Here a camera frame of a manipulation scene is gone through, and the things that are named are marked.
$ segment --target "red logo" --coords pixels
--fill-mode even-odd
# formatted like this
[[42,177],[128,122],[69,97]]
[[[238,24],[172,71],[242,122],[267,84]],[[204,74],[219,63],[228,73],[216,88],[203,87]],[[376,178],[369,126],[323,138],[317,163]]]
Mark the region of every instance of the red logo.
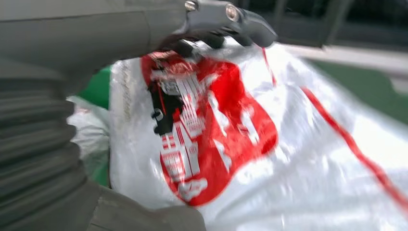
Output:
[[162,136],[160,160],[174,194],[197,206],[222,193],[241,167],[268,155],[278,134],[245,91],[238,66],[203,58],[191,78],[178,86],[184,106],[173,132]]

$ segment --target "metal bolt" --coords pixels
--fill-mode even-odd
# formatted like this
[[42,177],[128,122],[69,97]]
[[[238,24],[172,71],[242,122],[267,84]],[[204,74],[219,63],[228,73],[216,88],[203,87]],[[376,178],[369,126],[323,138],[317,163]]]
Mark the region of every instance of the metal bolt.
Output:
[[193,1],[187,1],[184,3],[184,7],[186,7],[187,11],[195,11],[197,9],[197,4]]
[[240,17],[240,15],[238,13],[238,9],[234,5],[232,5],[231,3],[227,4],[225,13],[227,14],[227,17],[233,22],[238,21],[238,19]]

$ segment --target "green surface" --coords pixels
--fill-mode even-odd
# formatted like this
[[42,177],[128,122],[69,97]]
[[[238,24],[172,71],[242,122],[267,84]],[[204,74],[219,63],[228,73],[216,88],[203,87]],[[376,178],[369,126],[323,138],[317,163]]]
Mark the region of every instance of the green surface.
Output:
[[95,170],[91,178],[98,184],[109,187],[109,163],[106,162],[100,169]]
[[408,124],[408,96],[396,93],[383,73],[321,61],[311,63],[369,106]]
[[78,96],[105,109],[109,108],[109,81],[111,67],[102,69],[92,77],[87,88],[81,91]]

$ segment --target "plastic bag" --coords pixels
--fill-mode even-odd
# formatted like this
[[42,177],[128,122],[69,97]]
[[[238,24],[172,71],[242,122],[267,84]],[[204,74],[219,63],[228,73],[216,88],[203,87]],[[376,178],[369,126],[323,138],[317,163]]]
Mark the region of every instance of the plastic bag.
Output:
[[76,96],[68,100],[75,103],[75,112],[68,117],[67,122],[77,128],[71,142],[80,147],[85,171],[92,177],[96,170],[108,163],[109,112]]
[[408,129],[281,45],[120,61],[111,183],[209,231],[408,230]]

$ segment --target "printed logo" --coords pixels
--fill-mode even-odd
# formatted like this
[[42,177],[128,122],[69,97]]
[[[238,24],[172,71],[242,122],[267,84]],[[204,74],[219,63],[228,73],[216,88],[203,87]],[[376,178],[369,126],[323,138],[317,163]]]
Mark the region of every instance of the printed logo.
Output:
[[276,146],[276,127],[245,91],[236,65],[203,58],[188,77],[171,83],[145,79],[151,86],[154,131],[162,137],[166,182],[187,204],[212,201],[241,167]]

